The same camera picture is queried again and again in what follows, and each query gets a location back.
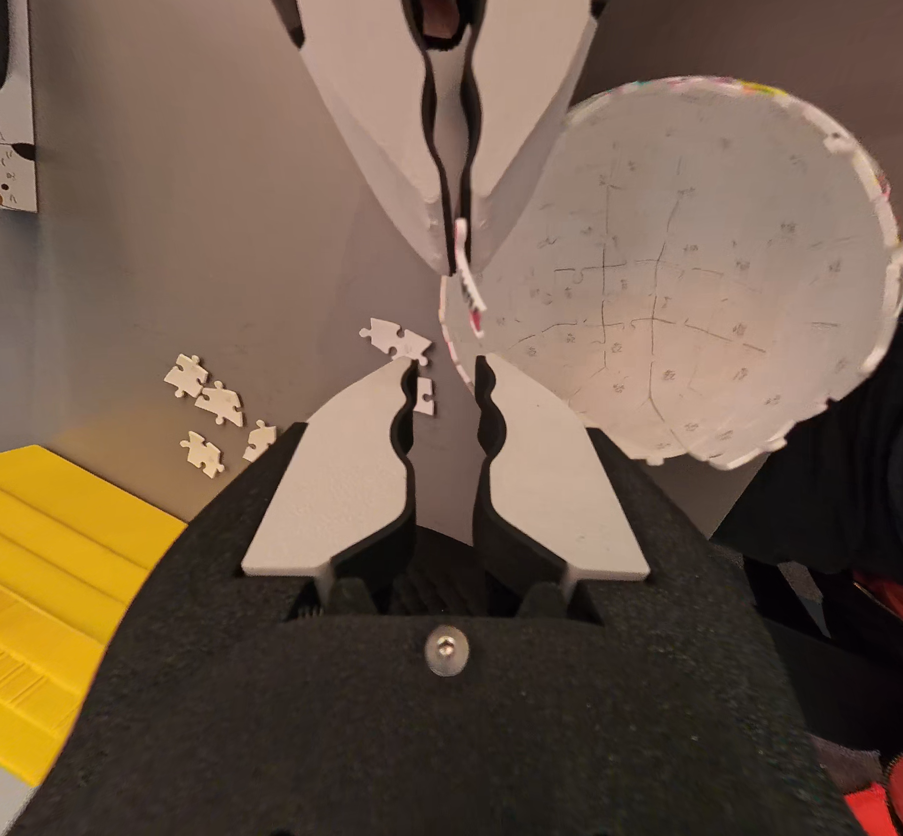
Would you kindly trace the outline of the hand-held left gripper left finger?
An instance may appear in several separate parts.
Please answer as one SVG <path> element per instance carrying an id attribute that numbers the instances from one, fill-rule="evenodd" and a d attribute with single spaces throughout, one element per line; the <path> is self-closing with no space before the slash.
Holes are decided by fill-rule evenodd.
<path id="1" fill-rule="evenodd" d="M 249 577 L 391 586 L 416 539 L 412 415 L 418 365 L 399 358 L 346 387 L 304 424 L 241 562 Z"/>

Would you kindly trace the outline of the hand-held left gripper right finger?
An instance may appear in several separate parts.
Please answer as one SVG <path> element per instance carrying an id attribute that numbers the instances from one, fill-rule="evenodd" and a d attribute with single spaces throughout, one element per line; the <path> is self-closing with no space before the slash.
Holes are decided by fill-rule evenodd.
<path id="1" fill-rule="evenodd" d="M 498 355 L 477 356 L 484 452 L 474 547 L 519 598 L 581 582 L 643 582 L 650 565 L 596 451 L 594 435 L 552 391 Z"/>

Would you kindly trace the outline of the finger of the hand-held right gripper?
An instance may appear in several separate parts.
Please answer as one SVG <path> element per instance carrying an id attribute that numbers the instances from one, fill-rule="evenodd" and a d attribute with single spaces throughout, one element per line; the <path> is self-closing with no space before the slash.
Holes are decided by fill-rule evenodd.
<path id="1" fill-rule="evenodd" d="M 301 58 L 368 186 L 416 254 L 447 275 L 447 185 L 425 121 L 435 83 L 410 0 L 297 4 Z"/>
<path id="2" fill-rule="evenodd" d="M 469 262 L 487 266 L 554 149 L 597 22 L 592 0 L 482 0 L 468 71 L 480 130 L 468 168 Z"/>

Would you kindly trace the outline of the white puzzle pieces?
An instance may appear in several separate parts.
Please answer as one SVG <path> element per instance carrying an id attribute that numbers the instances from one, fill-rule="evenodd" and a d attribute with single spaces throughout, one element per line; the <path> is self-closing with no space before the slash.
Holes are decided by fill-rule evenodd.
<path id="1" fill-rule="evenodd" d="M 430 364 L 433 341 L 397 323 L 371 318 L 369 325 L 361 328 L 358 334 L 389 359 L 413 360 L 421 370 Z M 209 370 L 202 365 L 199 356 L 179 354 L 165 375 L 164 383 L 174 391 L 175 398 L 191 399 L 197 409 L 211 413 L 215 424 L 245 428 L 246 418 L 239 393 L 226 388 L 220 380 L 210 380 Z M 247 436 L 243 460 L 248 463 L 257 460 L 275 443 L 277 435 L 277 425 L 257 420 Z M 222 450 L 203 434 L 189 431 L 180 441 L 180 447 L 185 451 L 189 465 L 209 479 L 215 480 L 225 472 Z"/>

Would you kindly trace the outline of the curved white puzzle piece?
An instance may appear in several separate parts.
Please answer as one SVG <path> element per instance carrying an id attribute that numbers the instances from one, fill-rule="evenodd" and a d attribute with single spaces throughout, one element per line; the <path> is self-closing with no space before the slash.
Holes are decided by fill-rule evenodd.
<path id="1" fill-rule="evenodd" d="M 467 255 L 468 235 L 468 221 L 461 217 L 457 218 L 453 226 L 455 272 L 467 306 L 469 326 L 477 339 L 483 339 L 482 323 L 488 307 L 482 299 L 475 276 L 469 266 Z"/>

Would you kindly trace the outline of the colourful cartoon puzzle ball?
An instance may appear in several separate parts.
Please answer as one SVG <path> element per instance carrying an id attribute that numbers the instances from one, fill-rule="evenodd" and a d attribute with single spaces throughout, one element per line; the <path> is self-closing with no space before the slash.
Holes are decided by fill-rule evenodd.
<path id="1" fill-rule="evenodd" d="M 465 382 L 496 354 L 630 458 L 735 469 L 867 379 L 901 310 L 889 182 L 782 90 L 634 82 L 569 110 L 529 205 L 439 320 Z"/>

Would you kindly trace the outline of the teal puzzle box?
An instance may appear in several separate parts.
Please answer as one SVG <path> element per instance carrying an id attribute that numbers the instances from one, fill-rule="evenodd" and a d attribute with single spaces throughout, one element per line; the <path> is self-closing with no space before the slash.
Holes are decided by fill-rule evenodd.
<path id="1" fill-rule="evenodd" d="M 38 210 L 29 0 L 1 0 L 1 206 Z"/>

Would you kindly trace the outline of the yellow plastic bin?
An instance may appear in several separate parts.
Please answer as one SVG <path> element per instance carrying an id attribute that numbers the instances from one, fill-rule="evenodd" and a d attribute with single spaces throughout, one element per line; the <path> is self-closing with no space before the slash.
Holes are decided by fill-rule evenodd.
<path id="1" fill-rule="evenodd" d="M 37 445 L 1 454 L 1 764 L 53 767 L 183 521 Z"/>

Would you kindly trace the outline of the person's dark trouser leg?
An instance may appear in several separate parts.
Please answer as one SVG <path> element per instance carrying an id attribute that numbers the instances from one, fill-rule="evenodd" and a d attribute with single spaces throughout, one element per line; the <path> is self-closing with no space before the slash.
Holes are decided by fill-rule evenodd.
<path id="1" fill-rule="evenodd" d="M 766 563 L 901 582 L 901 330 L 866 381 L 794 427 L 713 541 Z"/>

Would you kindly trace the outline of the black zippered bag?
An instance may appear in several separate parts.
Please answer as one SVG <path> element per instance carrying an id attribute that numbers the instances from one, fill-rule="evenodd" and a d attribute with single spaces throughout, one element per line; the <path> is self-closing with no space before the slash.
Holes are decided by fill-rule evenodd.
<path id="1" fill-rule="evenodd" d="M 742 568 L 830 778 L 848 795 L 882 787 L 900 823 L 901 616 L 847 572 L 812 572 L 819 624 L 777 566 Z"/>

